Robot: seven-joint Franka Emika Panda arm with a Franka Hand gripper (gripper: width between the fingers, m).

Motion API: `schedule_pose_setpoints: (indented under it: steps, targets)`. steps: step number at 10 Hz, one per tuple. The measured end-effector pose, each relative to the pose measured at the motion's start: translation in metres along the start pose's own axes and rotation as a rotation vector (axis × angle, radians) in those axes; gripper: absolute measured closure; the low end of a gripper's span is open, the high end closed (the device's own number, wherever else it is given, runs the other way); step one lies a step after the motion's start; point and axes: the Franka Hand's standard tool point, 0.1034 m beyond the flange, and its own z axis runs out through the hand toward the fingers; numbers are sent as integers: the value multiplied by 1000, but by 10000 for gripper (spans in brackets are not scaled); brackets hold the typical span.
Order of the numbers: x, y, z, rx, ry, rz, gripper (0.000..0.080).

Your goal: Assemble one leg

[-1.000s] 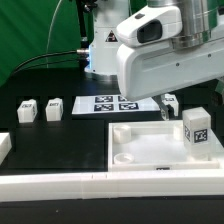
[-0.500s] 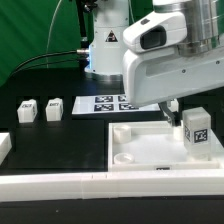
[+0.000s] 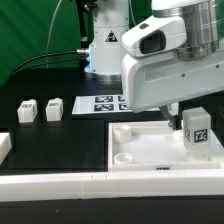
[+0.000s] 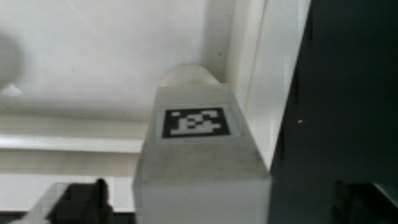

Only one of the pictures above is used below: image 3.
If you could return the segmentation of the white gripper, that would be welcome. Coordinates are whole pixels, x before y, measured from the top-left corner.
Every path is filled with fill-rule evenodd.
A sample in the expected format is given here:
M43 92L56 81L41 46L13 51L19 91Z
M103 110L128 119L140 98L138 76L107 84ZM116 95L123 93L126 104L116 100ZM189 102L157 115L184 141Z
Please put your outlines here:
M186 40L179 16L151 16L122 36L122 87L128 107L134 112L160 107L173 130L176 120L165 105L224 90L224 38L216 52L182 61L177 48Z

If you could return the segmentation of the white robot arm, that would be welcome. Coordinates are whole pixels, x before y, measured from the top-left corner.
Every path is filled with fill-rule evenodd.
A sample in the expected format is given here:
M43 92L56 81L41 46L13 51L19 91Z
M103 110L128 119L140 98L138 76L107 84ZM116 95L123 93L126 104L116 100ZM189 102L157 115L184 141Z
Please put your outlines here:
M94 0L85 71L120 80L141 112L224 90L224 0L152 0L152 15L128 25L128 0Z

